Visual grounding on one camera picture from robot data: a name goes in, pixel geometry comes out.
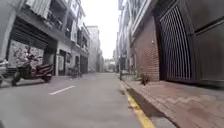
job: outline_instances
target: motorcycle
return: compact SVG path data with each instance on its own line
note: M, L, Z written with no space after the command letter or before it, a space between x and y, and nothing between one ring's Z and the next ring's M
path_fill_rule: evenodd
M12 86L16 86L16 84L20 81L21 78L27 80L35 80L42 79L44 82L50 82L52 78L53 65L52 64L44 64L36 66L36 69L32 69L31 62L39 61L37 57L34 55L28 55L25 59L25 62L17 67L17 71L13 76Z
M5 73L7 72L7 66L9 62L7 60L0 60L0 87L2 82L6 79Z
M77 67L69 68L69 75L72 78L82 77L82 73L79 71Z

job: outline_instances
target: brick wall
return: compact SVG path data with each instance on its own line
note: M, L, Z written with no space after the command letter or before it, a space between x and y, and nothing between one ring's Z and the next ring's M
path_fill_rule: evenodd
M159 55L154 18L146 21L143 30L138 34L134 47L137 55L138 75L148 75L150 80L159 80Z

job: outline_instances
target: sidewalk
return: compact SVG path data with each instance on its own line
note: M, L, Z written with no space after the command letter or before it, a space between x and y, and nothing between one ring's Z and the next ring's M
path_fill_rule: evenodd
M171 82L146 86L123 77L134 89L180 128L224 128L224 92Z

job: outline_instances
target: alley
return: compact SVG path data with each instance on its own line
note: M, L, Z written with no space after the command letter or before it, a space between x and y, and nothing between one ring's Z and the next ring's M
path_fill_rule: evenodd
M141 127L114 74L24 85L0 90L4 128Z

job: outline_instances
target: sky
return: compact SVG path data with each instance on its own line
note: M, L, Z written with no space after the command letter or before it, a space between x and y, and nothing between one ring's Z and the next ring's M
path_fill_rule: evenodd
M103 57L112 58L118 31L118 0L81 0L81 3L86 26L97 25L100 29Z

